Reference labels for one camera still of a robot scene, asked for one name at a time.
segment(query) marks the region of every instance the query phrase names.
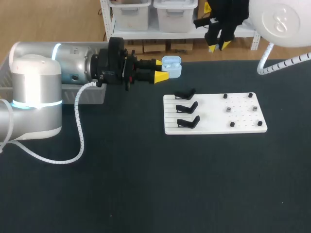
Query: dark table surface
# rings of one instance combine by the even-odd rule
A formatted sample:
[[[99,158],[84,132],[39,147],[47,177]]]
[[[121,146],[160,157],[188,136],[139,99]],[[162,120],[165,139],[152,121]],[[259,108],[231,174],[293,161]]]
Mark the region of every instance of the dark table surface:
[[[0,232],[311,232],[310,63],[268,76],[258,62],[183,64],[177,80],[109,86],[81,106],[86,150],[71,165],[14,145],[0,155]],[[255,92],[266,133],[165,135],[163,95]],[[53,138],[23,142],[65,160],[79,151],[73,106]]]

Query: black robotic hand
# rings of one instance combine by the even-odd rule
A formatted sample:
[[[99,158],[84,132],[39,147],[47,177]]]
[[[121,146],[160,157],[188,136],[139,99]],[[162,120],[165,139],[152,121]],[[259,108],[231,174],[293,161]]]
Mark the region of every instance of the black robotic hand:
[[[238,25],[249,17],[249,0],[207,0],[211,7],[211,14],[207,18],[194,21],[196,28],[208,25],[205,40],[212,52],[219,44],[224,49],[233,39]]]

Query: cardboard box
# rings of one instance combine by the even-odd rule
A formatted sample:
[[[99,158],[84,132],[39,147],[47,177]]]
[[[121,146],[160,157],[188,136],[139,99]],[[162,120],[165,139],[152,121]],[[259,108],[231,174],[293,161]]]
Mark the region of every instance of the cardboard box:
[[[143,54],[142,40],[126,40],[124,46],[129,54],[132,50],[135,50],[135,54]]]
[[[144,40],[144,52],[166,51],[165,40]]]
[[[192,39],[171,40],[171,50],[192,51],[192,48],[193,48]]]

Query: black peg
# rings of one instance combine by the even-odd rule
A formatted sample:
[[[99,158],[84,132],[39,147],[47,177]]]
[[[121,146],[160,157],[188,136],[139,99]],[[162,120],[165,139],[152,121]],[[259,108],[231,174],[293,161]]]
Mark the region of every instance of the black peg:
[[[197,108],[197,106],[198,106],[198,101],[194,102],[190,108],[185,107],[183,105],[176,105],[176,110],[177,112],[192,114],[194,110]]]

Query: cable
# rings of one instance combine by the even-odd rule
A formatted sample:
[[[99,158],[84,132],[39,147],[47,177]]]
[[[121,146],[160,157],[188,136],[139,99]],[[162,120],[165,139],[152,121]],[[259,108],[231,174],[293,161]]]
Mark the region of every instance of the cable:
[[[305,62],[305,61],[309,61],[311,60],[311,52],[309,53],[305,53],[303,55],[300,55],[298,57],[294,57],[292,59],[288,59],[284,62],[280,62],[278,64],[275,64],[273,66],[270,66],[270,67],[267,67],[267,68],[263,68],[272,49],[274,47],[274,44],[273,43],[270,43],[269,46],[267,47],[266,51],[264,52],[259,64],[258,64],[258,67],[257,67],[257,72],[258,74],[260,75],[265,75],[265,74],[269,74],[269,73],[272,73],[274,71],[277,71],[279,69],[283,69],[283,68],[286,68],[286,67],[290,67],[290,66],[293,66],[295,64],[298,64],[298,63],[302,63],[302,62]]]
[[[36,153],[32,152],[31,150],[26,148],[23,144],[21,144],[18,141],[8,141],[8,142],[4,141],[3,143],[0,143],[1,147],[3,148],[6,143],[15,144],[15,145],[19,146],[25,152],[30,154],[31,156],[33,156],[33,157],[35,157],[35,158],[37,158],[37,159],[39,159],[39,160],[41,160],[43,162],[50,163],[50,164],[70,164],[70,163],[73,163],[73,162],[77,161],[78,159],[80,159],[80,157],[82,156],[83,151],[84,151],[84,138],[83,138],[83,131],[82,131],[81,122],[80,122],[80,116],[79,116],[79,99],[80,99],[80,96],[81,96],[82,92],[85,89],[87,89],[88,87],[92,87],[92,86],[96,86],[96,82],[91,82],[91,83],[87,83],[87,84],[83,85],[79,89],[79,91],[78,91],[78,93],[77,93],[77,95],[75,97],[75,100],[74,100],[74,114],[75,114],[75,118],[76,118],[76,122],[77,122],[77,127],[78,127],[78,133],[79,133],[79,137],[80,137],[80,151],[79,151],[79,153],[78,153],[78,155],[76,157],[74,157],[72,159],[69,159],[69,160],[64,160],[64,161],[57,161],[57,160],[47,159],[47,158],[41,157],[40,155],[37,155]],[[9,104],[9,106],[10,107],[8,107],[8,109],[9,109],[9,113],[10,113],[10,125],[9,125],[9,131],[8,131],[8,134],[7,134],[7,137],[5,138],[5,140],[7,138],[9,139],[11,137],[11,134],[12,134],[12,131],[13,131],[13,109],[12,109],[12,106],[10,104]]]
[[[14,115],[13,115],[13,108],[10,105],[10,103],[7,100],[0,99],[0,101],[2,101],[6,105],[6,107],[8,108],[8,111],[9,111],[9,129],[8,129],[8,133],[7,133],[4,141],[2,143],[0,143],[0,154],[1,154],[3,147],[7,143],[9,143],[10,137],[12,136],[13,127],[14,127]]]

